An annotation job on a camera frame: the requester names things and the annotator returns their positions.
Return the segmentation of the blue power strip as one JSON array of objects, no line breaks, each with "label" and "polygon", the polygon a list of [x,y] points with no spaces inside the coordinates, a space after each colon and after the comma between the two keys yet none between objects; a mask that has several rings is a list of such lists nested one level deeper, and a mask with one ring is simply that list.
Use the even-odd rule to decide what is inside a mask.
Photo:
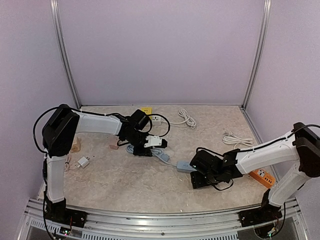
[{"label": "blue power strip", "polygon": [[149,150],[150,154],[147,154],[147,157],[156,157],[164,164],[176,168],[178,172],[191,173],[196,170],[188,161],[180,160],[177,163],[170,163],[170,157],[160,148],[150,148]]}]

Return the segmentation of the beige cube socket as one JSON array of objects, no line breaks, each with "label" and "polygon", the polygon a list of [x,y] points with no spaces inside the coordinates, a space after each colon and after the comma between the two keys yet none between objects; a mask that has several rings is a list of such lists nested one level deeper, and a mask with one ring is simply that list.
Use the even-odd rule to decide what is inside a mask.
[{"label": "beige cube socket", "polygon": [[76,136],[73,139],[70,152],[75,153],[75,152],[79,152],[80,150],[81,150],[81,139]]}]

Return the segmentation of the white power strip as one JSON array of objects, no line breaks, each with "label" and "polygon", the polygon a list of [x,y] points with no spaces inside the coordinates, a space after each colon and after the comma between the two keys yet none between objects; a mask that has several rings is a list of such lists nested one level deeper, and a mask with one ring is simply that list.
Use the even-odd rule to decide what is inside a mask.
[{"label": "white power strip", "polygon": [[166,117],[167,120],[163,116],[157,115],[153,113],[150,116],[153,125],[161,125],[162,123],[170,124],[171,126],[187,126],[190,129],[195,129],[197,127],[196,120],[188,113],[188,111],[184,108],[181,108],[176,117]]}]

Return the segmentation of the yellow cube socket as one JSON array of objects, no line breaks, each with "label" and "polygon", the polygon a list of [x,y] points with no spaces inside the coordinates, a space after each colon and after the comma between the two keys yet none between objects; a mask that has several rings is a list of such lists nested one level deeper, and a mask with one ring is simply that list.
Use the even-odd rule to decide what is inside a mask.
[{"label": "yellow cube socket", "polygon": [[153,108],[150,106],[147,107],[141,107],[140,108],[146,115],[150,115],[153,113]]}]

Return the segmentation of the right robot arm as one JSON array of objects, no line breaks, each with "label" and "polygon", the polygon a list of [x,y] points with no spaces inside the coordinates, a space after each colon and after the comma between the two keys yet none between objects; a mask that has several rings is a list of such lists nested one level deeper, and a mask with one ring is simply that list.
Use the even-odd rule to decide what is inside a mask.
[{"label": "right robot arm", "polygon": [[307,181],[320,176],[320,137],[311,130],[313,127],[297,122],[291,131],[274,140],[223,154],[198,147],[189,163],[194,168],[190,174],[192,187],[232,184],[234,179],[259,168],[293,161],[283,178],[264,193],[255,212],[260,222],[266,222]]}]

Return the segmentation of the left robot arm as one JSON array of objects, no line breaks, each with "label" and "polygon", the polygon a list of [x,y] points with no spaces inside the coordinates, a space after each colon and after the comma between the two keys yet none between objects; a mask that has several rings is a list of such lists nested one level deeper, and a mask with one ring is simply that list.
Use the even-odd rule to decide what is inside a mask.
[{"label": "left robot arm", "polygon": [[136,156],[152,156],[148,142],[148,132],[142,129],[151,120],[143,111],[132,115],[120,113],[93,113],[76,110],[67,104],[51,108],[52,116],[42,128],[44,149],[43,178],[46,185],[44,202],[46,211],[63,223],[70,218],[64,195],[64,171],[67,155],[71,151],[75,135],[78,133],[98,133],[117,136],[120,141],[133,146]]}]

